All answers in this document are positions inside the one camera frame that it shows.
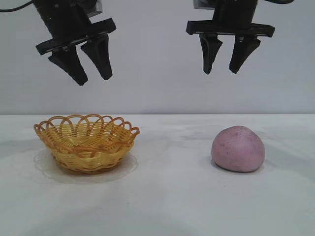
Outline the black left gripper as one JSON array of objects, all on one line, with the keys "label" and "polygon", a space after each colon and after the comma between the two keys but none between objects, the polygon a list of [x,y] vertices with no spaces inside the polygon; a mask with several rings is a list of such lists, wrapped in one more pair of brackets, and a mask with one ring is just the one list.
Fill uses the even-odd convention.
[{"label": "black left gripper", "polygon": [[36,45],[41,55],[59,50],[49,56],[49,61],[66,72],[78,85],[83,86],[88,77],[76,48],[60,49],[88,40],[81,46],[81,50],[90,58],[104,80],[112,77],[107,33],[116,30],[115,23],[112,18],[96,23],[90,21],[90,16],[102,12],[101,1],[34,0],[33,4],[52,36],[52,39]]}]

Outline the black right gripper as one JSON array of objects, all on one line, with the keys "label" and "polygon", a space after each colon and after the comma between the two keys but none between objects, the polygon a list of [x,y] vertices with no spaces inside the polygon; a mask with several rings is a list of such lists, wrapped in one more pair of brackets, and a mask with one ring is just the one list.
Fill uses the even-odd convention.
[{"label": "black right gripper", "polygon": [[275,28],[253,23],[256,0],[195,0],[194,8],[214,10],[211,20],[188,21],[186,32],[199,34],[203,56],[203,71],[210,74],[222,45],[218,35],[236,35],[229,69],[237,74],[245,60],[261,41],[258,36],[272,37]]}]

